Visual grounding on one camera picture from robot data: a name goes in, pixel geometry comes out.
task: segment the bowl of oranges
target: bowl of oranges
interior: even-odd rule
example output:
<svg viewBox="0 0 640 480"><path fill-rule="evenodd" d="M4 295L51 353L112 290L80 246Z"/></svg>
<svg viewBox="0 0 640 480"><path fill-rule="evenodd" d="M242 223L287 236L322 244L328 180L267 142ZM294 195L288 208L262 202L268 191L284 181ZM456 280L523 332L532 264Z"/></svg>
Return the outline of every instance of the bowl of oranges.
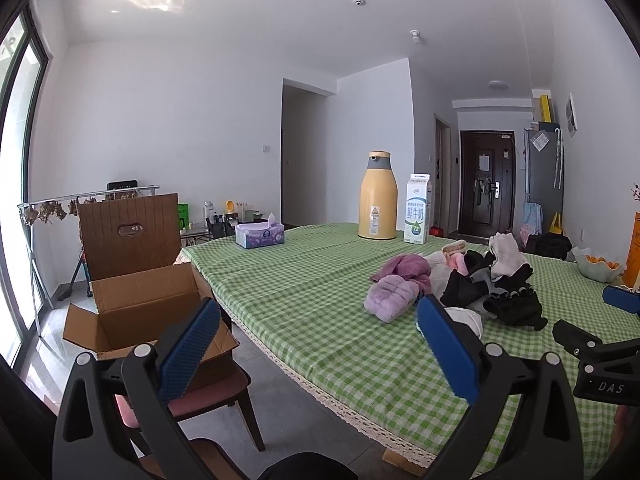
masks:
<svg viewBox="0 0 640 480"><path fill-rule="evenodd" d="M572 253L581 275L596 282L611 283L625 270L619 263L607 260L591 248L574 247Z"/></svg>

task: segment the doorway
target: doorway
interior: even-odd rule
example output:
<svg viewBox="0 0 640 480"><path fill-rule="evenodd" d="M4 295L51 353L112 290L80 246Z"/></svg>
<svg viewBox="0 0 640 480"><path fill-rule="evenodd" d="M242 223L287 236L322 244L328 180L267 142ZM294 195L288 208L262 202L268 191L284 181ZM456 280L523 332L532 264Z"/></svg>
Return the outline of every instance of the doorway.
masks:
<svg viewBox="0 0 640 480"><path fill-rule="evenodd" d="M326 99L282 87L280 208L286 228L326 222Z"/></svg>
<svg viewBox="0 0 640 480"><path fill-rule="evenodd" d="M514 211L513 132L461 132L460 234L489 238L510 232Z"/></svg>
<svg viewBox="0 0 640 480"><path fill-rule="evenodd" d="M436 132L436 168L433 180L433 225L450 231L451 203L451 128L434 117Z"/></svg>

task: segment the pink cloth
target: pink cloth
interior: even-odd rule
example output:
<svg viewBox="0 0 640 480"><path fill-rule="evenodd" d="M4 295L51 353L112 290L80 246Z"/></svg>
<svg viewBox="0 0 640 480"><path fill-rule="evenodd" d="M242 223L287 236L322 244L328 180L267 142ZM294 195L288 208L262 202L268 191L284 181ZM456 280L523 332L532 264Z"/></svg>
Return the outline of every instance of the pink cloth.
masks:
<svg viewBox="0 0 640 480"><path fill-rule="evenodd" d="M391 323L413 304L419 290L417 283L408 282L396 274L384 276L369 287L364 308L385 323Z"/></svg>
<svg viewBox="0 0 640 480"><path fill-rule="evenodd" d="M215 406L223 400L231 399L240 394L249 385L249 380L242 368L236 365L234 372L224 379L208 384L197 390L185 393L180 399L174 399L167 406L171 414L178 420L183 420L190 413L201 413L201 410L209 406ZM116 395L116 403L120 410L120 416L128 428L139 427L136 414L129 406L127 399Z"/></svg>
<svg viewBox="0 0 640 480"><path fill-rule="evenodd" d="M417 283L421 294L431 294L430 273L430 264L420 254L398 254L391 258L380 272L372 275L371 279L379 282L385 276L396 274L408 282Z"/></svg>
<svg viewBox="0 0 640 480"><path fill-rule="evenodd" d="M447 256L447 265L449 269L457 270L462 276L469 274L469 271L466 269L465 255L462 253L453 253Z"/></svg>

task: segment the cardboard box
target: cardboard box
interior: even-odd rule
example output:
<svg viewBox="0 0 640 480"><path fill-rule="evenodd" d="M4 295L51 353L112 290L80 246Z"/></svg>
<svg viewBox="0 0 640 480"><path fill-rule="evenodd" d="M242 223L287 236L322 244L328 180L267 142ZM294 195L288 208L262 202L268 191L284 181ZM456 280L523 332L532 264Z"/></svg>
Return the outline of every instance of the cardboard box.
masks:
<svg viewBox="0 0 640 480"><path fill-rule="evenodd" d="M80 204L78 215L92 281L169 266L180 253L175 193Z"/></svg>
<svg viewBox="0 0 640 480"><path fill-rule="evenodd" d="M202 298L211 296L210 290L199 289L194 272L191 264L179 264L94 282L98 313L70 304L63 338L96 352L99 360L124 357L140 343L153 344L167 327L199 306ZM203 364L238 345L220 322L190 390L228 375L232 370L224 360L211 366ZM221 370L214 370L217 365Z"/></svg>
<svg viewBox="0 0 640 480"><path fill-rule="evenodd" d="M172 194L80 206L98 313L70 304L64 339L96 352L99 360L124 357L140 343L154 343L202 298L213 297L191 264L173 265L180 252L177 203ZM188 390L231 374L230 351L238 345L221 321Z"/></svg>

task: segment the sliding glass door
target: sliding glass door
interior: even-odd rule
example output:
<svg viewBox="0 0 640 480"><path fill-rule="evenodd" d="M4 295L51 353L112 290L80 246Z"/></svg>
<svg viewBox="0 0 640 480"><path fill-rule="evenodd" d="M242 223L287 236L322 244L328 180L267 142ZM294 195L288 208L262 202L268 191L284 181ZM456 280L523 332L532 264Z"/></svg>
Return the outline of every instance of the sliding glass door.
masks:
<svg viewBox="0 0 640 480"><path fill-rule="evenodd" d="M0 44L0 352L24 351L42 307L17 205L27 200L31 125L47 56L25 10Z"/></svg>

